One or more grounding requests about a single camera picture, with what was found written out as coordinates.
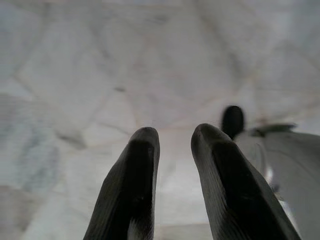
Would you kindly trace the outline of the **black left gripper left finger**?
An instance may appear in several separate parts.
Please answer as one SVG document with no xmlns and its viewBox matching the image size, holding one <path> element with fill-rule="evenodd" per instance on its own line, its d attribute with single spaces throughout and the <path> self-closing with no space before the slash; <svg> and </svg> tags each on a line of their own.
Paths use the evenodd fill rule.
<svg viewBox="0 0 320 240">
<path fill-rule="evenodd" d="M 85 240 L 152 240 L 160 159 L 159 135 L 138 129 L 101 186 Z"/>
</svg>

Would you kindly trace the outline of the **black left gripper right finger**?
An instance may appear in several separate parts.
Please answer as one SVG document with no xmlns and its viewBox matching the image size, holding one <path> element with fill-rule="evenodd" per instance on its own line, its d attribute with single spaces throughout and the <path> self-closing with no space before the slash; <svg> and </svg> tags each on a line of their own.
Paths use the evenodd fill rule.
<svg viewBox="0 0 320 240">
<path fill-rule="evenodd" d="M 213 239 L 300 239 L 268 183 L 224 132 L 198 125 L 191 151 Z"/>
</svg>

